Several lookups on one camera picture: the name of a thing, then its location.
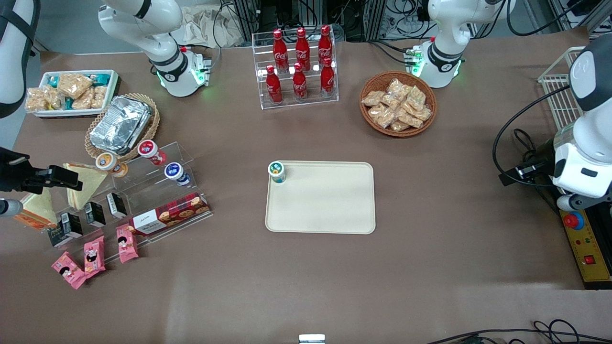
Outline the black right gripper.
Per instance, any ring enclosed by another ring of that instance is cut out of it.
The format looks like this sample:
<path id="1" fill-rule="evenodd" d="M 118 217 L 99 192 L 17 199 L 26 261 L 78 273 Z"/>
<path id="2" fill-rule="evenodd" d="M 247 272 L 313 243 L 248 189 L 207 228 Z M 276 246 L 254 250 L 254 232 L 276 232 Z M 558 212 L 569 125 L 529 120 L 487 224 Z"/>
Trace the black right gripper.
<path id="1" fill-rule="evenodd" d="M 29 163 L 30 156 L 0 148 L 0 191 L 42 193 L 44 188 L 61 187 L 81 191 L 83 183 L 78 181 L 78 173 L 62 166 L 49 165 L 46 169 L 36 169 L 33 176 L 38 179 L 28 179 L 33 167 Z M 76 184 L 67 184 L 56 180 L 77 180 Z"/>

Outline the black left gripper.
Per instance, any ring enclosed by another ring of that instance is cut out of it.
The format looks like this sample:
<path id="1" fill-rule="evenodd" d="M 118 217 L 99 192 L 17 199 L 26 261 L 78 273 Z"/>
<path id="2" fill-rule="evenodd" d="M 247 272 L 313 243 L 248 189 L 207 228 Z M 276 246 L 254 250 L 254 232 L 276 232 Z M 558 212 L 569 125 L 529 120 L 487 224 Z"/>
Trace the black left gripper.
<path id="1" fill-rule="evenodd" d="M 544 187 L 536 180 L 552 180 L 555 169 L 554 139 L 548 139 L 537 148 L 527 151 L 526 162 L 499 174 L 503 186 L 519 183 L 527 186 Z"/>

